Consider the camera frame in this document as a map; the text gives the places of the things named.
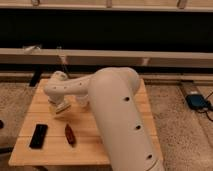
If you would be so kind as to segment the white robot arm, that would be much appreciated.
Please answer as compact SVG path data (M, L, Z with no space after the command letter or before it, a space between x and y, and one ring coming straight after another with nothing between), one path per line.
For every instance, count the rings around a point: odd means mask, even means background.
M109 67L76 79L56 71L44 92L55 114L70 105L67 95L90 106L113 171L165 171L134 99L139 88L134 69Z

